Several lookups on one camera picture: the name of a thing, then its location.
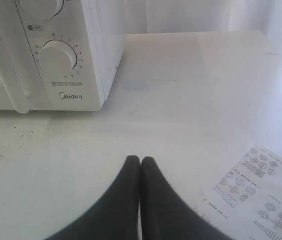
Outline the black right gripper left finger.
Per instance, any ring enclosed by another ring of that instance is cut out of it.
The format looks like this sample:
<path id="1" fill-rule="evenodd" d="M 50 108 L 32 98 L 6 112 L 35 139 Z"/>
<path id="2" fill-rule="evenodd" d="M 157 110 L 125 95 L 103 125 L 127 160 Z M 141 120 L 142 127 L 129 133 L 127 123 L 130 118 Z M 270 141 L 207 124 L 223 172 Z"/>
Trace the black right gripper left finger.
<path id="1" fill-rule="evenodd" d="M 126 158 L 114 182 L 82 216 L 49 240 L 137 240 L 141 161 Z"/>

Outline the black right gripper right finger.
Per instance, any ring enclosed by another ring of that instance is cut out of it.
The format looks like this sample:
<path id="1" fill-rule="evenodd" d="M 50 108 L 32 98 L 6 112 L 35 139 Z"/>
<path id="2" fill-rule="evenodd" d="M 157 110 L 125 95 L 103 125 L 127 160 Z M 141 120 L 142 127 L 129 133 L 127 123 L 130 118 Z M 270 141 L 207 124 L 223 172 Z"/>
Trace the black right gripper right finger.
<path id="1" fill-rule="evenodd" d="M 229 240 L 174 191 L 156 161 L 141 163 L 140 213 L 144 240 Z"/>

